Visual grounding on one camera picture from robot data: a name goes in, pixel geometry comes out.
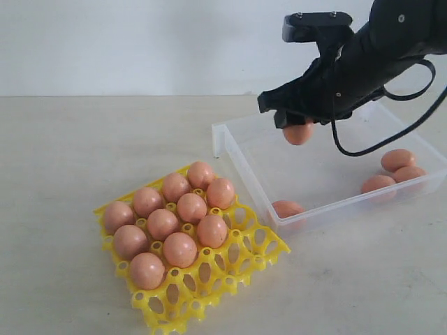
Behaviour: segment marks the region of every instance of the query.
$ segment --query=brown egg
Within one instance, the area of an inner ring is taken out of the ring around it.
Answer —
[[[132,260],[139,253],[149,250],[149,241],[145,232],[136,225],[123,225],[113,237],[113,248],[119,257]]]
[[[208,215],[197,226],[198,240],[203,246],[218,248],[224,244],[228,227],[219,215]]]
[[[156,209],[147,219],[147,231],[157,241],[164,241],[170,234],[179,230],[180,223],[178,218],[167,209]]]
[[[142,218],[147,218],[155,209],[163,208],[163,197],[152,187],[143,187],[135,192],[133,209]]]
[[[426,174],[426,171],[424,171],[424,169],[421,169],[420,167],[406,166],[396,171],[393,174],[393,179],[396,181],[396,183],[402,183],[403,181],[425,176]]]
[[[375,190],[379,190],[380,188],[384,188],[387,186],[395,185],[396,182],[393,178],[389,176],[383,176],[381,174],[373,176],[365,181],[362,185],[361,192],[368,193]],[[374,202],[385,202],[393,199],[396,196],[396,191],[391,191],[389,193],[379,195],[376,198],[373,198]]]
[[[129,273],[141,290],[154,290],[163,282],[165,266],[153,253],[141,253],[132,259]]]
[[[197,246],[189,235],[175,232],[163,243],[163,254],[169,264],[183,269],[196,260]]]
[[[314,122],[309,120],[304,125],[294,125],[283,129],[287,142],[293,145],[301,145],[309,140],[314,133]]]
[[[187,193],[179,199],[177,213],[184,222],[195,225],[207,215],[207,204],[201,196]]]
[[[188,169],[187,177],[193,188],[206,191],[211,181],[214,180],[214,171],[208,163],[194,162]]]
[[[105,231],[113,235],[123,225],[133,225],[136,221],[132,208],[122,201],[114,201],[104,211]]]
[[[304,213],[305,209],[300,204],[288,200],[279,200],[272,203],[274,211],[280,218],[288,218],[289,216]]]
[[[396,172],[405,166],[415,166],[416,157],[406,149],[391,150],[382,156],[381,165],[388,172]]]
[[[227,178],[217,178],[207,189],[207,201],[210,207],[227,209],[235,198],[235,188]]]
[[[167,201],[177,202],[182,195],[191,192],[191,186],[183,175],[173,172],[164,178],[161,192]]]

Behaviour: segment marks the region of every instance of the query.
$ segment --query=transparent plastic box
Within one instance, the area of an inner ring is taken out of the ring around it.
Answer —
[[[302,146],[286,142],[274,127],[274,111],[212,125],[214,156],[228,153],[250,193],[259,217],[279,236],[336,223],[373,208],[434,192],[447,174],[447,159],[417,132],[362,157],[338,151],[330,125],[315,127]],[[406,125],[380,103],[368,103],[346,121],[337,122],[341,144],[349,151],[366,149],[396,134]],[[382,155],[392,149],[411,150],[417,166],[427,175],[404,183],[360,194],[363,182],[385,173]],[[384,193],[396,193],[378,201]],[[277,200],[298,202],[306,212],[279,218],[272,207]]]

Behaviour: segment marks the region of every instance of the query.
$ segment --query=white wall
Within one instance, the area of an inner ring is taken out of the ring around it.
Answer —
[[[313,43],[282,41],[285,15],[342,10],[356,30],[371,4],[0,0],[0,96],[257,94],[300,76],[317,56]]]

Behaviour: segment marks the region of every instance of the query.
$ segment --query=white table surface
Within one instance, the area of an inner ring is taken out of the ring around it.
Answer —
[[[411,121],[434,95],[388,104]],[[143,335],[92,210],[212,157],[211,124],[256,97],[0,99],[0,334]],[[447,155],[447,107],[420,133]],[[447,334],[447,188],[289,241],[188,334]]]

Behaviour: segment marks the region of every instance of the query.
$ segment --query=plastic egg tray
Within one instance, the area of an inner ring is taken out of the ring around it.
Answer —
[[[177,172],[186,176],[189,166]],[[146,186],[160,190],[163,178]],[[194,193],[206,197],[203,190]],[[131,203],[134,192],[117,200]],[[219,304],[222,295],[237,293],[238,283],[250,284],[254,271],[263,271],[267,264],[273,265],[278,256],[289,247],[270,228],[262,226],[250,207],[240,204],[235,196],[233,205],[225,210],[208,208],[209,213],[220,215],[228,227],[228,238],[216,249],[201,246],[196,227],[182,222],[182,232],[190,235],[198,246],[198,258],[186,269],[171,267],[162,254],[163,242],[154,241],[146,228],[146,219],[139,218],[136,225],[143,229],[151,241],[149,251],[158,255],[166,267],[166,278],[155,290],[139,290],[129,277],[129,262],[121,259],[113,250],[113,236],[105,232],[103,213],[107,205],[94,211],[101,225],[103,249],[110,252],[116,266],[116,275],[125,278],[131,292],[133,308],[142,311],[152,335],[167,335],[171,332],[183,334],[191,318],[202,321],[206,306]],[[165,203],[166,209],[176,212],[176,204]]]

